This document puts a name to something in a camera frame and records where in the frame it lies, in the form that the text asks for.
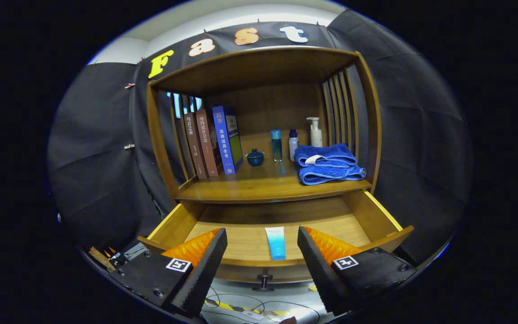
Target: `screw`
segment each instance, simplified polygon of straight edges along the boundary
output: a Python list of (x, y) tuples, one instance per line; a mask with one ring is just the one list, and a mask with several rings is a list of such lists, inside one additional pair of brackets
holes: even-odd
[(165, 297), (165, 294), (157, 288), (153, 289), (153, 293), (159, 298)]

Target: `open drawer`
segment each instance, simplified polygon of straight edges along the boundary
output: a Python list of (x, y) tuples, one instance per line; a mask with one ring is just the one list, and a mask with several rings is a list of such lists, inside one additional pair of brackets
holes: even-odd
[[(380, 246), (392, 252), (413, 230), (402, 228), (366, 190), (333, 197), (278, 203), (211, 204), (183, 201), (152, 231), (139, 237), (153, 252), (161, 253), (186, 240), (226, 228), (228, 247), (216, 277), (257, 281), (268, 272), (273, 282), (310, 279), (297, 246), (300, 225), (309, 226), (368, 250)], [(286, 259), (272, 261), (265, 227), (284, 226)]]

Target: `white pump bottle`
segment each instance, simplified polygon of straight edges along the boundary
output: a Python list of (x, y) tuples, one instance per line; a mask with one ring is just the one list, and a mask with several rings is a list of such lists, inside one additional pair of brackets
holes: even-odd
[(319, 117), (307, 117), (308, 121), (311, 121), (311, 145), (316, 148), (323, 147), (323, 134), (319, 129)]

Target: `book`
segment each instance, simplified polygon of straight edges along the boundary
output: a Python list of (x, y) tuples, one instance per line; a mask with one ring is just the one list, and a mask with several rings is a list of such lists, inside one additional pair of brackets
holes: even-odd
[(200, 109), (195, 113), (195, 120), (199, 130), (207, 173), (209, 176), (218, 176), (223, 168), (223, 162), (217, 142), (212, 112), (209, 109)]
[(183, 116), (185, 121), (185, 132), (187, 132), (187, 142), (189, 143), (189, 150), (191, 151), (191, 158), (193, 158), (193, 165), (199, 179), (207, 179), (207, 170), (203, 163), (203, 155), (201, 154), (201, 141), (199, 140), (199, 132), (195, 125), (195, 114), (188, 112)]
[(213, 120), (225, 174), (235, 174), (243, 163), (235, 113), (222, 105), (213, 107)]

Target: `yellow letter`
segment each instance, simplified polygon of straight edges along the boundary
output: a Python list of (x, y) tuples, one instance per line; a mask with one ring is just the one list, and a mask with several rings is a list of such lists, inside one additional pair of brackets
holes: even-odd
[(212, 51), (215, 48), (215, 45), (213, 45), (213, 39), (206, 38), (191, 45), (191, 48), (192, 50), (189, 51), (189, 56), (196, 57), (201, 53), (207, 53)]
[(152, 72), (149, 74), (149, 78), (153, 78), (157, 74), (163, 72), (163, 67), (165, 66), (165, 64), (167, 64), (167, 61), (169, 60), (169, 58), (167, 57), (170, 57), (171, 55), (173, 55), (172, 49), (152, 59)]

